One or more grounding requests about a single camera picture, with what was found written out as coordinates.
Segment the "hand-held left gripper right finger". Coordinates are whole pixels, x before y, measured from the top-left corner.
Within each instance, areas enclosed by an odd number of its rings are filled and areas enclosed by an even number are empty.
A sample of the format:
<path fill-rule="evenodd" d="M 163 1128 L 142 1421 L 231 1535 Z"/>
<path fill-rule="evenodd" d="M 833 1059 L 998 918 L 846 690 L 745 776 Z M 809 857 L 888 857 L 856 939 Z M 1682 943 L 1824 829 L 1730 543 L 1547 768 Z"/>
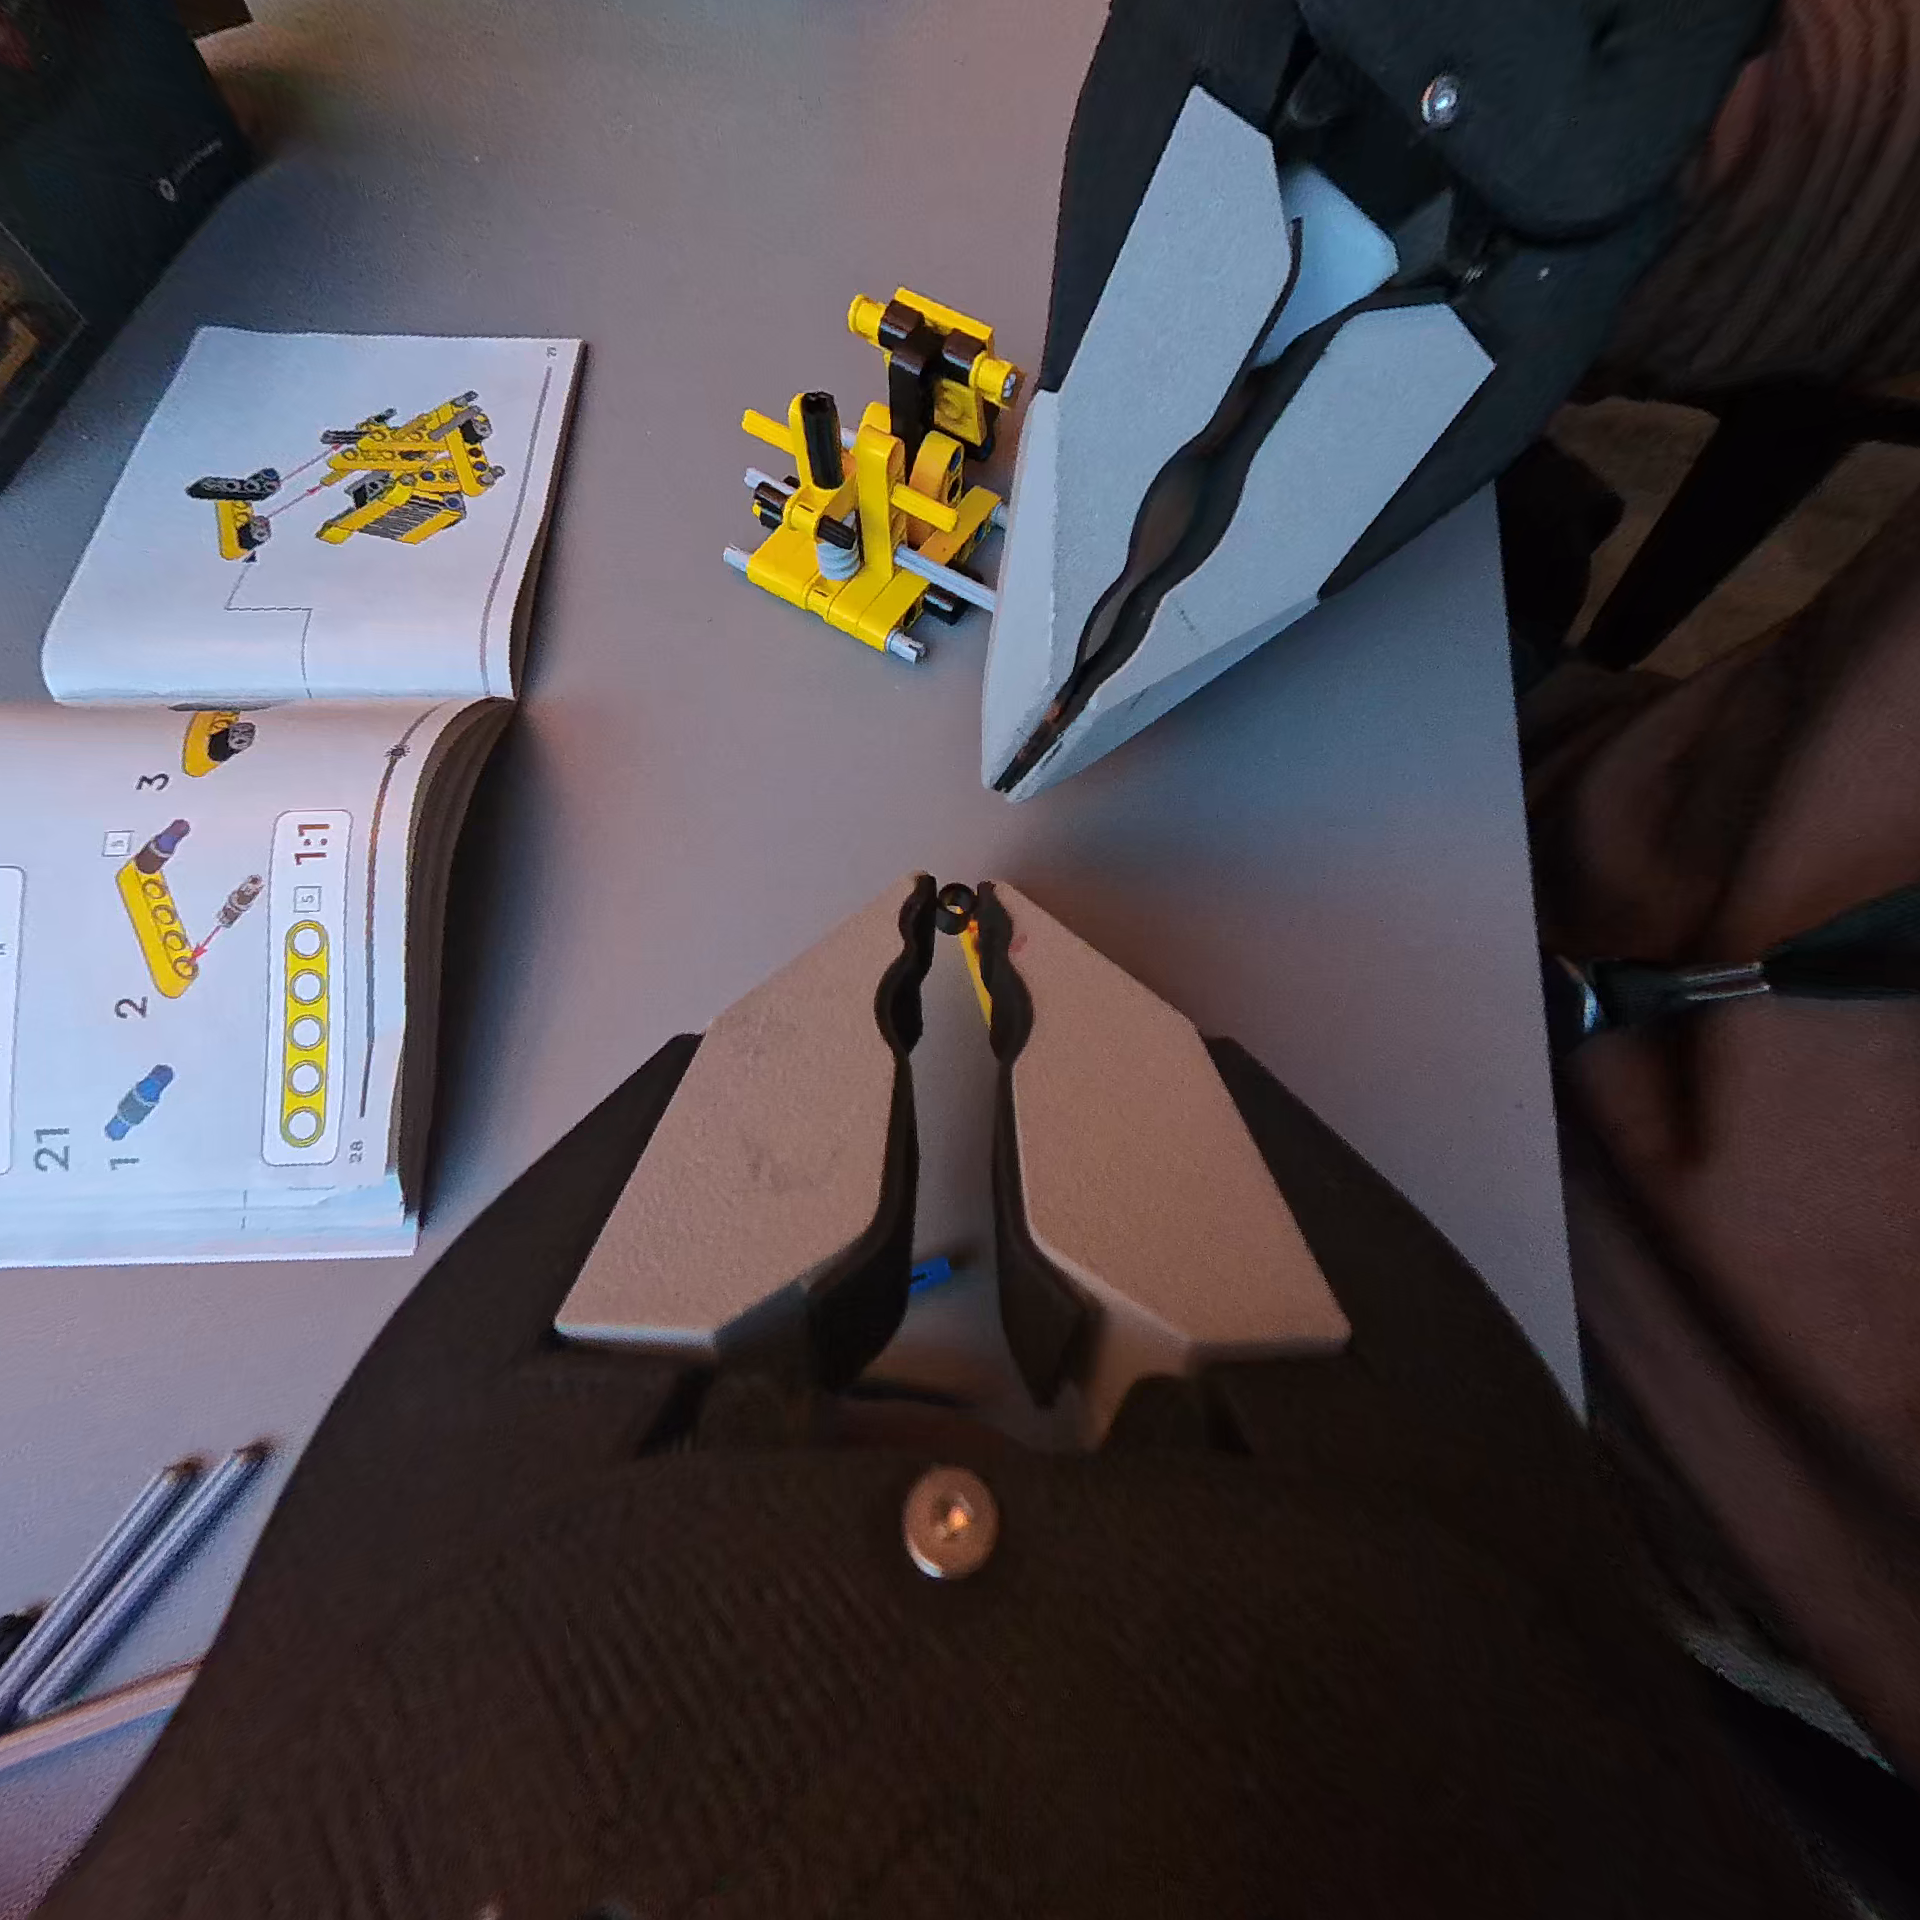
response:
<path fill-rule="evenodd" d="M 1100 1445 L 1146 1381 L 1330 1358 L 1352 1325 L 1197 1031 L 1007 882 L 976 893 L 999 1323 Z"/>

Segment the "black lego set box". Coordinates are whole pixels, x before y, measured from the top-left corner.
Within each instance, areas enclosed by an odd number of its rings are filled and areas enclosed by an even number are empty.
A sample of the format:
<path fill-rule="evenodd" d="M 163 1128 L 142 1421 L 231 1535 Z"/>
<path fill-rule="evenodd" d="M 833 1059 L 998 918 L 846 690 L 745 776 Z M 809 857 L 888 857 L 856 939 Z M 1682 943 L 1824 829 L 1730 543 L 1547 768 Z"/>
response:
<path fill-rule="evenodd" d="M 202 36 L 245 4 L 1 7 L 1 479 L 131 321 L 251 150 Z"/>

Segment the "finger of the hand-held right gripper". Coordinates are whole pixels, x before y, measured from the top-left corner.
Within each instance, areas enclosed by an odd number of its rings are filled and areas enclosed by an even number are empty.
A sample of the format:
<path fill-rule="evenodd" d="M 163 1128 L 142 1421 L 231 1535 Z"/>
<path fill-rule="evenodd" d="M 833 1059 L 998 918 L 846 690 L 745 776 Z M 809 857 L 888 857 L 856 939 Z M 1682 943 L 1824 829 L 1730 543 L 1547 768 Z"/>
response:
<path fill-rule="evenodd" d="M 1149 484 L 1029 767 L 1109 757 L 1331 594 L 1403 484 L 1494 373 L 1391 241 L 1330 181 L 1279 167 L 1293 264 L 1211 420 Z"/>
<path fill-rule="evenodd" d="M 1271 140 L 1191 87 L 1056 389 L 1034 390 L 1005 508 L 980 697 L 980 779 L 1025 800 L 1065 745 L 1016 760 L 1121 579 L 1149 484 L 1214 418 L 1293 266 Z"/>

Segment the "lego instruction booklet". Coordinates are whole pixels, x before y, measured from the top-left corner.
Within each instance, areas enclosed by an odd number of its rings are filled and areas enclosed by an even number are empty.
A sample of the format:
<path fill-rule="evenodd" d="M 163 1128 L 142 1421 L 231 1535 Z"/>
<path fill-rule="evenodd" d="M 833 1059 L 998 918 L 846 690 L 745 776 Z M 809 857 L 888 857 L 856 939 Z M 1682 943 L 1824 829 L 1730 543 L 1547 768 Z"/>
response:
<path fill-rule="evenodd" d="M 416 1250 L 583 361 L 196 334 L 3 707 L 3 1271 Z"/>

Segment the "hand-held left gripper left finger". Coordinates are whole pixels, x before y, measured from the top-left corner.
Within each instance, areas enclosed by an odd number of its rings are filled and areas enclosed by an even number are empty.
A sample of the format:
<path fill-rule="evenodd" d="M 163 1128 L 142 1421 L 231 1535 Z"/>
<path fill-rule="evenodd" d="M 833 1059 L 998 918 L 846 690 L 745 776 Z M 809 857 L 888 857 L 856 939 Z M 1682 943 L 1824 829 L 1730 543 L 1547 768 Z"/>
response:
<path fill-rule="evenodd" d="M 901 877 L 708 1025 L 559 1339 L 822 1388 L 882 1355 L 908 1304 L 936 900 L 932 877 Z"/>

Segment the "yellow lego bulldozer model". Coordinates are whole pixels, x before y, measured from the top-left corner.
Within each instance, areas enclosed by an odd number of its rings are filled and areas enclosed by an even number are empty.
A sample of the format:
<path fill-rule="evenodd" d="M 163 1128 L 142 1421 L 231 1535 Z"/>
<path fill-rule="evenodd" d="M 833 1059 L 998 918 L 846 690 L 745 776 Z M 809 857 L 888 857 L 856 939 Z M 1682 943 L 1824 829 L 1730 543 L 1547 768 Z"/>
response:
<path fill-rule="evenodd" d="M 796 394 L 783 420 L 744 412 L 741 431 L 789 473 L 744 474 L 763 536 L 725 548 L 724 562 L 829 630 L 916 664 L 923 615 L 949 625 L 995 613 L 995 587 L 968 565 L 1005 508 L 971 471 L 991 456 L 1024 373 L 998 354 L 991 325 L 904 286 L 854 299 L 846 325 L 880 353 L 883 400 L 856 426 L 823 390 Z"/>

